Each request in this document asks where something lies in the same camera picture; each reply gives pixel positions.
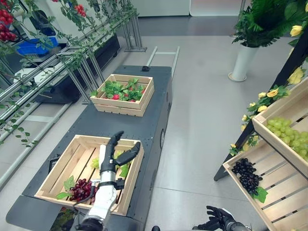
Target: wooden shelf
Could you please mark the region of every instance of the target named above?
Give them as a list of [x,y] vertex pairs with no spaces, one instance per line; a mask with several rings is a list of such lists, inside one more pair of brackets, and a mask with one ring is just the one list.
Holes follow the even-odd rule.
[[258,134],[273,146],[282,156],[292,163],[303,175],[308,177],[308,162],[292,148],[272,133],[267,121],[283,117],[292,121],[291,127],[298,131],[308,131],[308,78],[291,90],[291,95],[280,99],[253,118],[253,125]]
[[[259,185],[269,193],[264,203],[253,199],[232,172],[241,158],[248,158],[262,176]],[[223,165],[270,231],[308,230],[308,181],[264,140]]]

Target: yellow rose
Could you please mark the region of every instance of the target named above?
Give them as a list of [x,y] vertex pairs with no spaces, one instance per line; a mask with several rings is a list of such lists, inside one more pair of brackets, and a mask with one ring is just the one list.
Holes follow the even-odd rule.
[[292,27],[292,30],[290,32],[290,35],[293,37],[293,36],[296,36],[296,35],[299,35],[300,32],[302,32],[302,29],[303,27],[302,26],[298,26],[298,25],[295,25]]
[[301,77],[303,77],[304,72],[300,67],[298,67],[288,78],[288,82],[290,84],[298,84],[301,81]]
[[271,90],[269,93],[267,93],[267,97],[274,97],[275,95],[278,94],[278,88],[275,90]]
[[262,99],[265,96],[266,96],[266,93],[265,92],[261,92],[261,93],[259,93],[258,98]]
[[246,128],[246,124],[241,125],[241,131],[244,131],[245,128]]
[[266,110],[267,109],[267,106],[260,106],[259,108],[258,108],[258,112],[263,112],[264,110]]
[[249,145],[248,143],[246,142],[244,145],[243,145],[243,151],[248,151],[249,150]]
[[246,115],[243,115],[242,121],[245,121],[245,120],[247,120],[247,116],[246,116]]

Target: black grapes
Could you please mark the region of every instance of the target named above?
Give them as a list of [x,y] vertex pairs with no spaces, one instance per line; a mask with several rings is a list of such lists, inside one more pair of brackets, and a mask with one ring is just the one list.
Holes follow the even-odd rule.
[[240,182],[242,186],[252,196],[258,196],[257,188],[259,182],[263,180],[262,177],[254,174],[255,171],[256,169],[253,168],[252,163],[249,162],[247,158],[240,159],[232,169],[232,172],[234,172],[235,175],[240,174]]

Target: strawberry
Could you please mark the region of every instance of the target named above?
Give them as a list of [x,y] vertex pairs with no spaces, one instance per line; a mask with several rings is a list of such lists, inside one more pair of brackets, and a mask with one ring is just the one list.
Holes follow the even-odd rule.
[[112,98],[113,100],[119,100],[120,99],[120,95],[118,95],[118,94],[115,94],[114,96],[113,96],[113,98]]

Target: potted plant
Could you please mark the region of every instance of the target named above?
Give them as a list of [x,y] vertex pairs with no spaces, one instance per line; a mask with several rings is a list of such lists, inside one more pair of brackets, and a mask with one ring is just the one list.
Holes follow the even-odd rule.
[[244,81],[259,47],[273,44],[293,25],[301,25],[306,17],[305,4],[305,0],[252,0],[235,25],[233,42],[240,41],[241,47],[229,79]]

